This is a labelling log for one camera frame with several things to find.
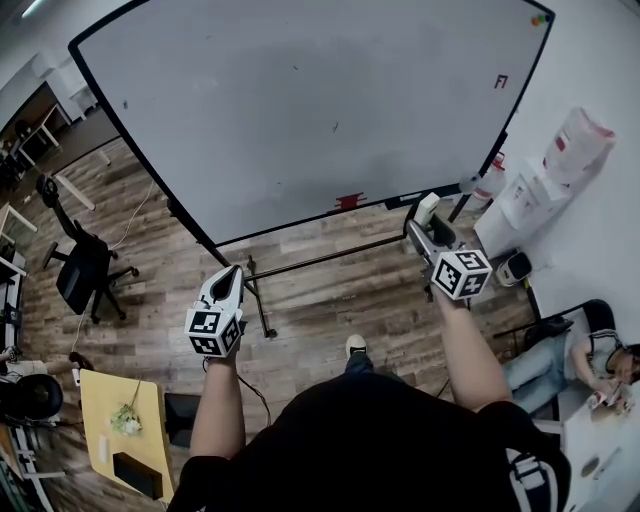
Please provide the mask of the person's dark trouser leg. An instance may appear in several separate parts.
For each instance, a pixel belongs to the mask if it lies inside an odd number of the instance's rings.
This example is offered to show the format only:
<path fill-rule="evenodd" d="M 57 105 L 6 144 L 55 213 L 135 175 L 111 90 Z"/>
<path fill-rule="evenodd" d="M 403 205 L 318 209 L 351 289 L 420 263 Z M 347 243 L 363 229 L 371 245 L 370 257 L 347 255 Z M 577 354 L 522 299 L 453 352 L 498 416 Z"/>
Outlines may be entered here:
<path fill-rule="evenodd" d="M 379 372 L 364 351 L 356 351 L 350 355 L 339 381 L 350 388 L 366 392 L 386 390 L 387 388 L 395 389 L 406 385 L 401 378 L 393 373 Z"/>

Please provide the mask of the white flower bouquet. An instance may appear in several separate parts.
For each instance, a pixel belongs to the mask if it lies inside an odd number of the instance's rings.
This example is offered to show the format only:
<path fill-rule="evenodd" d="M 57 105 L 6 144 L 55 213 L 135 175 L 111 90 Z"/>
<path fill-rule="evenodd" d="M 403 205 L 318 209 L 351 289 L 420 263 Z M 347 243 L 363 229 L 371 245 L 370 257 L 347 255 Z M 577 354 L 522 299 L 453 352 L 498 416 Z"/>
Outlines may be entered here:
<path fill-rule="evenodd" d="M 137 436 L 141 433 L 142 422 L 135 408 L 141 383 L 141 380 L 136 382 L 132 397 L 122 403 L 110 416 L 109 424 L 113 432 L 127 437 Z"/>

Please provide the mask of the person's left forearm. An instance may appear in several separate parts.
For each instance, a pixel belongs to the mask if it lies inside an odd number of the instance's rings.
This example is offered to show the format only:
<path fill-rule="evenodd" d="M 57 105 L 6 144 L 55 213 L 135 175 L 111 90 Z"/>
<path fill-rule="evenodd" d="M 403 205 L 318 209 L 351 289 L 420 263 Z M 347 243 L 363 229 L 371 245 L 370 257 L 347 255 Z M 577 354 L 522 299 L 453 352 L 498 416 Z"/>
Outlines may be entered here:
<path fill-rule="evenodd" d="M 245 446 L 246 430 L 236 355 L 214 358 L 206 363 L 190 455 L 231 459 Z"/>

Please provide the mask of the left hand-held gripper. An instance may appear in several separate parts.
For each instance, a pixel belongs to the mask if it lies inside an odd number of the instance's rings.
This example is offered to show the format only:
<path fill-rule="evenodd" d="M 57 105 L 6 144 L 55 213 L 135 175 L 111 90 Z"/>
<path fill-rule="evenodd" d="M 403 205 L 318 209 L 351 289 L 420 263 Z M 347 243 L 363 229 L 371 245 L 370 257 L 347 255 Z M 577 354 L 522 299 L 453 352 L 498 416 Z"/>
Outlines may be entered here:
<path fill-rule="evenodd" d="M 203 283 L 201 301 L 187 311 L 184 327 L 197 354 L 225 359 L 237 348 L 242 337 L 243 289 L 244 272 L 238 265 L 221 269 Z"/>

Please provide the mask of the white water dispenser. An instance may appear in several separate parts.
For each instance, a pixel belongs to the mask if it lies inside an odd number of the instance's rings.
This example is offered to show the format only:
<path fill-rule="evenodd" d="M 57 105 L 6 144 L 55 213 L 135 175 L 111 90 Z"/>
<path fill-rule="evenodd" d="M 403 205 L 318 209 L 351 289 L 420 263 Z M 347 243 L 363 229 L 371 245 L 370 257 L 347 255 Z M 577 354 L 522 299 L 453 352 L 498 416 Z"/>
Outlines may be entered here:
<path fill-rule="evenodd" d="M 486 256 L 494 258 L 521 246 L 570 199 L 565 187 L 525 165 L 474 225 Z"/>

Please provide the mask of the person's black shirt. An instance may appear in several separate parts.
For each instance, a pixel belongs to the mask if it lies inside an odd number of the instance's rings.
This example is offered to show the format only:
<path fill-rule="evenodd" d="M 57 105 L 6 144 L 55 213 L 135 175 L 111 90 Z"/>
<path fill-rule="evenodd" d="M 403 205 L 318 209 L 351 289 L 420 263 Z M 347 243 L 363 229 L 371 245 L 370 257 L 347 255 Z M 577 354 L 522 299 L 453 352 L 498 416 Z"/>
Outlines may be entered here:
<path fill-rule="evenodd" d="M 231 459 L 189 459 L 168 512 L 522 512 L 526 499 L 563 512 L 570 464 L 517 405 L 473 412 L 339 377 L 299 394 Z"/>

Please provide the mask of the black pyramid base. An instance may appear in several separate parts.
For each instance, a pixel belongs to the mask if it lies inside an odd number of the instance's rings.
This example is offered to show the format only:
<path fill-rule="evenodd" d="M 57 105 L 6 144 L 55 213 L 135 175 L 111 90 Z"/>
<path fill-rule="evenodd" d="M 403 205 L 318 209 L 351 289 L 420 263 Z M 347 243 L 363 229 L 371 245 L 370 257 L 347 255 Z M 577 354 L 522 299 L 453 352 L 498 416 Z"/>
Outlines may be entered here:
<path fill-rule="evenodd" d="M 165 430 L 171 445 L 189 448 L 200 396 L 193 394 L 164 394 Z"/>

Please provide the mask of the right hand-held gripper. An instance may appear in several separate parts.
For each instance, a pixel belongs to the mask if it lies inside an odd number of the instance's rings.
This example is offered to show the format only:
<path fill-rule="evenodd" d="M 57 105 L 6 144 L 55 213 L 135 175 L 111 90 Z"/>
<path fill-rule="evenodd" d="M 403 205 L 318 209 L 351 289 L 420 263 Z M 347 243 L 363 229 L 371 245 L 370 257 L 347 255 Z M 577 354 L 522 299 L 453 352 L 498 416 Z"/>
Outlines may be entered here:
<path fill-rule="evenodd" d="M 451 300 L 463 300 L 476 297 L 484 290 L 493 268 L 480 250 L 462 250 L 466 240 L 462 234 L 446 219 L 439 215 L 431 218 L 432 241 L 422 226 L 414 219 L 405 223 L 405 231 L 417 254 L 422 258 L 431 258 L 433 244 L 440 250 L 430 282 Z"/>

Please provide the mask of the cream white rectangular device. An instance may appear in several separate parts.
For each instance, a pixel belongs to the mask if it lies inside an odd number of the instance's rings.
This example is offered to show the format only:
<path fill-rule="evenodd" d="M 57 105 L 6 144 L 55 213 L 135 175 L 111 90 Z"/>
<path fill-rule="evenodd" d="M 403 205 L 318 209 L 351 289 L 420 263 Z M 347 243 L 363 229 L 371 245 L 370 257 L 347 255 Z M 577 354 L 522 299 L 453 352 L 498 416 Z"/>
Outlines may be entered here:
<path fill-rule="evenodd" d="M 426 228 L 429 225 L 439 202 L 440 197 L 436 193 L 430 192 L 419 201 L 413 219 L 421 227 Z"/>

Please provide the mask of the red plastic holder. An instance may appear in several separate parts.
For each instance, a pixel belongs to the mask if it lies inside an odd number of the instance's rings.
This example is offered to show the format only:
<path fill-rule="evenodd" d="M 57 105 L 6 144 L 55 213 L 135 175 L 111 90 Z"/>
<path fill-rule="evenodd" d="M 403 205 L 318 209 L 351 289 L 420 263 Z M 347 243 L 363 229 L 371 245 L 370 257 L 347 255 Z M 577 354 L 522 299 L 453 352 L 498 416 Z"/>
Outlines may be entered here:
<path fill-rule="evenodd" d="M 338 214 L 350 211 L 364 205 L 368 201 L 363 193 L 351 194 L 338 197 L 335 200 L 334 207 L 328 211 L 328 214 Z"/>

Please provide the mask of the red capped water jug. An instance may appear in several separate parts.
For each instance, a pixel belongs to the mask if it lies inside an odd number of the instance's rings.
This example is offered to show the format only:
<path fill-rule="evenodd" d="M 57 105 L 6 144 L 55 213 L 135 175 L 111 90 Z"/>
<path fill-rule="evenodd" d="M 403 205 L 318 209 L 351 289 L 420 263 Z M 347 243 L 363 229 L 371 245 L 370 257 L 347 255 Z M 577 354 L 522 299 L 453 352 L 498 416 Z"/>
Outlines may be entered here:
<path fill-rule="evenodd" d="M 503 190 L 506 184 L 504 159 L 505 155 L 501 151 L 494 157 L 489 169 L 473 192 L 473 196 L 478 200 L 487 202 Z"/>

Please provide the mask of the person's right forearm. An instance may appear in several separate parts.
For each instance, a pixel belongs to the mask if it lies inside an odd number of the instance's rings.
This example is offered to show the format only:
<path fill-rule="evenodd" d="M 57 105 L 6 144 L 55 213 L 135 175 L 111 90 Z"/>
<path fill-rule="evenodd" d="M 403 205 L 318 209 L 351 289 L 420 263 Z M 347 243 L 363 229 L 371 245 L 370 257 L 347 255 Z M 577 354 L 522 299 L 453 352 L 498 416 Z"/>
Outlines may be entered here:
<path fill-rule="evenodd" d="M 441 316 L 441 338 L 455 402 L 479 411 L 491 403 L 511 402 L 502 366 L 463 302 L 433 290 Z"/>

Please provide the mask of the black office chair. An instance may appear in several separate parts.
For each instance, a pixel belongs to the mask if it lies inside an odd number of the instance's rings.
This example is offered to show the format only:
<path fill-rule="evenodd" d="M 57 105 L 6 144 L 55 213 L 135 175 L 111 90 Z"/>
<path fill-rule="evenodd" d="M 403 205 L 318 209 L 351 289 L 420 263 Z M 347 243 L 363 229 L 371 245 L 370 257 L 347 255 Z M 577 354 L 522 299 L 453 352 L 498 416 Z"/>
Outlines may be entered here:
<path fill-rule="evenodd" d="M 94 296 L 90 312 L 94 324 L 100 322 L 97 311 L 103 297 L 111 303 L 119 319 L 125 320 L 127 315 L 110 287 L 127 274 L 138 277 L 139 270 L 129 266 L 117 272 L 109 271 L 111 261 L 118 258 L 117 253 L 109 249 L 107 243 L 97 235 L 86 232 L 79 222 L 69 218 L 59 201 L 57 185 L 53 179 L 41 174 L 36 181 L 36 191 L 44 205 L 54 211 L 66 235 L 75 242 L 68 254 L 58 251 L 58 243 L 53 242 L 43 260 L 43 269 L 47 268 L 52 259 L 63 262 L 56 281 L 60 295 L 73 312 L 79 315 L 85 312 L 91 296 Z"/>

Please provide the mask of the dark table with white legs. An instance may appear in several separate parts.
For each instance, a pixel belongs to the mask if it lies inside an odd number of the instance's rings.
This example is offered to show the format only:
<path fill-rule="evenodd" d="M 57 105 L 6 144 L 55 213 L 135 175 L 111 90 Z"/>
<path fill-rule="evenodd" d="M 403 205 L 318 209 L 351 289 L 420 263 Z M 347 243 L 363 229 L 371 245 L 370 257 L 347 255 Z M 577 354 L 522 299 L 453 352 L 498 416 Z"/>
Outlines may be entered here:
<path fill-rule="evenodd" d="M 59 144 L 60 152 L 56 156 L 50 176 L 89 211 L 94 211 L 96 205 L 70 181 L 67 170 L 79 160 L 94 153 L 104 165 L 110 166 L 111 160 L 103 151 L 103 147 L 120 137 L 108 115 L 102 108 L 97 107 L 86 119 L 75 124 Z"/>

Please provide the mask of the yellow wooden side table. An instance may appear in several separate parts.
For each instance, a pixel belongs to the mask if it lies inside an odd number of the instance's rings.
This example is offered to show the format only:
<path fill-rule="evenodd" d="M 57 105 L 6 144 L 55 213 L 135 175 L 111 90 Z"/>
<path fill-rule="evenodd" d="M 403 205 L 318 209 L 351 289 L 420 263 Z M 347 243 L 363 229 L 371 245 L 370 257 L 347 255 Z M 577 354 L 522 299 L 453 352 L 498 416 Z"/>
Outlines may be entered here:
<path fill-rule="evenodd" d="M 123 378 L 95 371 L 80 371 L 80 393 L 83 425 L 91 467 L 107 479 L 133 490 L 114 476 L 112 455 L 125 452 L 162 475 L 164 496 L 169 503 L 174 496 L 175 480 L 172 474 L 169 439 L 165 431 L 164 397 L 161 388 L 142 381 L 136 411 L 142 422 L 137 436 L 122 436 L 112 431 L 110 416 L 133 395 L 138 379 Z M 98 458 L 98 438 L 109 439 L 109 459 L 101 464 Z"/>

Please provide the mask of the black tablet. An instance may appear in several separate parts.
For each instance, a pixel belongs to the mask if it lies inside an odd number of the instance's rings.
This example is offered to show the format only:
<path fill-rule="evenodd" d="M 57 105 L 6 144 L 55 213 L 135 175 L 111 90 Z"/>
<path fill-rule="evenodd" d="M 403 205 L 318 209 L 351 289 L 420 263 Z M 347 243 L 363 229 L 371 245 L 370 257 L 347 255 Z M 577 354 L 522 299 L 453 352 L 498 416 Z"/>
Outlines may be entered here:
<path fill-rule="evenodd" d="M 125 452 L 112 455 L 114 476 L 145 496 L 158 500 L 164 496 L 162 475 Z"/>

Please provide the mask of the whiteboard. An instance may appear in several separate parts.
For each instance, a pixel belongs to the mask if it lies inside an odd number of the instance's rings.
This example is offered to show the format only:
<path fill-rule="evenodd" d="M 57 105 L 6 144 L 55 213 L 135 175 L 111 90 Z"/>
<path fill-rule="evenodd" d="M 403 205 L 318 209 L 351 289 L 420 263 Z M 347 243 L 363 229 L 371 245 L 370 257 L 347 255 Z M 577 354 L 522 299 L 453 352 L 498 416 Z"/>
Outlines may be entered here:
<path fill-rule="evenodd" d="M 501 149 L 554 19 L 537 0 L 130 0 L 68 49 L 217 255 L 338 197 L 459 193 Z"/>

